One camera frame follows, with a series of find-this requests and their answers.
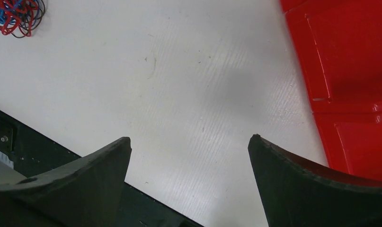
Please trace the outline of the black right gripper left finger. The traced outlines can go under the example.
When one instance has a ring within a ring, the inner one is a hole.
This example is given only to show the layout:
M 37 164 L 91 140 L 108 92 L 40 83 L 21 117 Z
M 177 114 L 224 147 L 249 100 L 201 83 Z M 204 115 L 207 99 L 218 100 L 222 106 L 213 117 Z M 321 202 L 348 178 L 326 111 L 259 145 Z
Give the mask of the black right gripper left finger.
M 121 137 L 85 157 L 0 184 L 0 227 L 110 227 L 131 157 Z

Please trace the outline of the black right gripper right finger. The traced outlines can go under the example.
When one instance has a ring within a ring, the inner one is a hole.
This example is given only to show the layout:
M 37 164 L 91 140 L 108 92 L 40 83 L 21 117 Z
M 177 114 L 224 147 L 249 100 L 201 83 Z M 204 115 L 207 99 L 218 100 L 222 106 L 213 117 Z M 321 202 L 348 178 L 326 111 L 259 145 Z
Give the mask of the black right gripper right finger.
M 323 166 L 255 134 L 248 145 L 271 227 L 382 227 L 382 181 Z

